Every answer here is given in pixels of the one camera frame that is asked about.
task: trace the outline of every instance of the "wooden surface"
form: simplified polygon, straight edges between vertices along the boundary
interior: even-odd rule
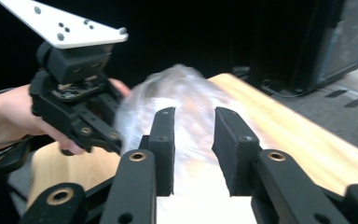
[[[316,184],[342,195],[349,184],[358,183],[357,147],[232,75],[210,80],[244,104],[260,139],[292,155]],[[61,182],[76,182],[90,189],[113,176],[118,161],[117,154],[100,148],[91,154],[64,157],[55,143],[42,147],[33,156],[29,204],[44,189]]]

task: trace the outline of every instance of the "transparent plastic bag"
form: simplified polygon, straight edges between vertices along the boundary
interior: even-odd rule
[[[253,125],[241,103],[195,69],[177,64],[132,90],[115,121],[123,136],[122,154],[138,148],[142,136],[150,133],[156,112],[170,106],[175,107],[174,195],[158,198],[158,223],[250,223],[249,199],[229,198],[212,152],[214,109],[232,109]]]

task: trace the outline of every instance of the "brass ring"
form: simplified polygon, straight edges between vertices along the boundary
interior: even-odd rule
[[[49,205],[60,205],[68,202],[74,196],[74,190],[71,188],[56,189],[51,192],[47,198]]]
[[[134,152],[130,155],[130,161],[142,161],[146,159],[146,154],[143,152]]]
[[[279,152],[270,152],[268,154],[268,157],[270,159],[272,159],[273,161],[285,161],[286,160],[286,157],[282,153],[279,153]]]

